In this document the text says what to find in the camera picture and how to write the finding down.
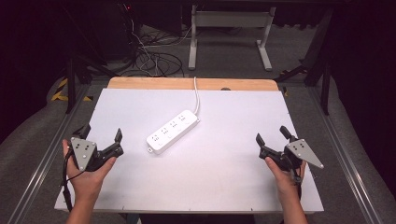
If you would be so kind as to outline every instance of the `dark gray floor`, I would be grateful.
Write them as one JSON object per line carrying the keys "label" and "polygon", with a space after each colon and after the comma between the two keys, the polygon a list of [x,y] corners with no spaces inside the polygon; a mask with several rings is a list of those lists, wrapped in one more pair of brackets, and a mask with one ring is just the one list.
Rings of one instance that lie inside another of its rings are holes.
{"label": "dark gray floor", "polygon": [[[231,77],[231,78],[274,78],[286,69],[299,65],[298,59],[305,51],[315,29],[273,27],[268,39],[267,51],[274,67],[273,72],[265,72],[255,40],[260,39],[262,30],[243,29],[237,35],[226,35],[217,31],[205,31],[198,37],[198,52],[195,71],[188,71],[188,40],[177,46],[148,49],[173,53],[183,62],[183,69],[193,77]],[[290,111],[295,129],[299,136],[307,139],[316,151],[324,170],[312,168],[317,176],[315,182],[325,211],[309,215],[310,223],[367,223],[364,213],[350,187],[350,182],[340,161],[334,153],[331,137],[326,130],[310,89],[304,86],[304,75],[280,84],[286,87],[288,96],[285,101]],[[82,102],[76,115],[65,132],[65,137],[90,120],[92,111],[106,86],[106,77],[97,78],[89,87],[87,95],[93,102]],[[353,131],[346,111],[338,100],[335,84],[332,83],[330,96],[330,120],[347,154],[353,160],[369,198],[380,216],[378,223],[396,223],[396,203],[384,182],[376,172],[364,152],[360,141]],[[29,184],[32,173],[46,153],[52,137],[64,118],[66,102],[49,101],[48,105],[26,120],[0,146],[0,223],[7,223],[23,192]],[[62,223],[67,213],[53,209],[62,172],[62,151],[60,143],[54,159],[33,203],[27,209],[23,223]],[[278,223],[281,215],[257,215],[257,223]],[[125,223],[118,214],[95,214],[92,223]]]}

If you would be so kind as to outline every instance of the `table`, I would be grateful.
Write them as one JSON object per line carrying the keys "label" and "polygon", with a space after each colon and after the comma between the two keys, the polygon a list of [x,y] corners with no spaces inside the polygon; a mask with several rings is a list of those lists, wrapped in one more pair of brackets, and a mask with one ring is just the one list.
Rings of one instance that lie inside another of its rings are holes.
{"label": "table", "polygon": [[[260,148],[255,142],[259,132],[268,146],[283,150],[287,140],[278,131],[280,125],[286,125],[295,134],[275,82],[197,78],[197,85],[201,98],[200,123],[163,154],[154,155],[147,152],[146,137],[172,118],[175,111],[180,112],[186,105],[194,106],[192,78],[111,79],[92,115],[92,130],[87,140],[96,142],[101,150],[100,146],[111,144],[120,127],[124,155],[106,177],[95,211],[281,212],[274,178],[259,159]],[[219,91],[223,88],[233,91]],[[125,101],[123,94],[131,98]],[[178,99],[177,104],[168,104],[168,98]],[[305,212],[323,211],[309,169],[305,170],[303,192],[306,192],[302,198]],[[62,194],[55,208],[66,208]]]}

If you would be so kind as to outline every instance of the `desk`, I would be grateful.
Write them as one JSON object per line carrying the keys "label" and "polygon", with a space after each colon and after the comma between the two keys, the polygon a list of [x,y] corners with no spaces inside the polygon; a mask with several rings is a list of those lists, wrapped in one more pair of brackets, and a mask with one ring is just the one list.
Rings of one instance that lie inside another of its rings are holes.
{"label": "desk", "polygon": [[[275,82],[198,78],[197,86],[200,123],[163,154],[154,155],[147,152],[146,137],[181,110],[194,108],[192,78],[110,81],[92,115],[87,139],[101,150],[120,127],[124,155],[106,177],[95,211],[281,212],[274,178],[259,159],[255,142],[259,132],[268,146],[283,150],[287,140],[278,131],[280,125],[295,134]],[[117,89],[127,87],[135,90]],[[213,91],[224,87],[235,91]],[[255,91],[245,91],[250,87]],[[313,177],[305,171],[303,208],[307,213],[323,211]],[[55,208],[65,209],[62,194]]]}

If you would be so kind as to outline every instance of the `yellow and black striped tape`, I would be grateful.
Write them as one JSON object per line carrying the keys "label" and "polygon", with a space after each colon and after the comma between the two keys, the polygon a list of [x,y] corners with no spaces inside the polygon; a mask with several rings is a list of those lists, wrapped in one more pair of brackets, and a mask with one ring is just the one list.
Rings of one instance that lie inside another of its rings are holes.
{"label": "yellow and black striped tape", "polygon": [[[64,86],[66,86],[66,84],[67,84],[67,77],[64,77],[64,79],[62,79],[61,83],[59,83],[58,89],[56,89],[56,92],[53,94],[51,101],[56,101],[56,100],[68,101],[69,100],[69,97],[62,95],[62,90],[64,89]],[[93,100],[93,96],[85,96],[83,99],[83,101],[92,101],[92,100]]]}

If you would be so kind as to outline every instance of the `white power strip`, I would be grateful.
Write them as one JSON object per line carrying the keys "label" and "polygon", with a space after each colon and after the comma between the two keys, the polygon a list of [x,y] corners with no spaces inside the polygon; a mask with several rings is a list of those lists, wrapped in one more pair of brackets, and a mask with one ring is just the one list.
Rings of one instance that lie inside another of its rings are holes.
{"label": "white power strip", "polygon": [[147,138],[148,151],[163,153],[199,122],[190,110],[184,110]]}

